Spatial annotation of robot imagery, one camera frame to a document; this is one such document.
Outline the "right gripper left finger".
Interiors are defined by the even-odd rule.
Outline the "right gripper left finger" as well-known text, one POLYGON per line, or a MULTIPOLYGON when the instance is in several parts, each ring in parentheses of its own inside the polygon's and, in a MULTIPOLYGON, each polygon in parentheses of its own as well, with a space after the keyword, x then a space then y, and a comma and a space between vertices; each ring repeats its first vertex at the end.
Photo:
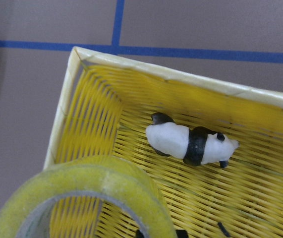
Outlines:
POLYGON ((135 238, 144 238, 144 235, 140 230, 136 230, 135 232, 135 238))

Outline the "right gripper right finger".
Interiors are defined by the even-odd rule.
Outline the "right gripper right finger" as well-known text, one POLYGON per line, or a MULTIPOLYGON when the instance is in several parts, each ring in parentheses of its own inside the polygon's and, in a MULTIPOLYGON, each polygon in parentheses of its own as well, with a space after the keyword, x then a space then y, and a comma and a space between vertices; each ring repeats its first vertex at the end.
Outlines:
POLYGON ((186 230, 176 230, 177 238, 189 238, 188 232, 186 230))

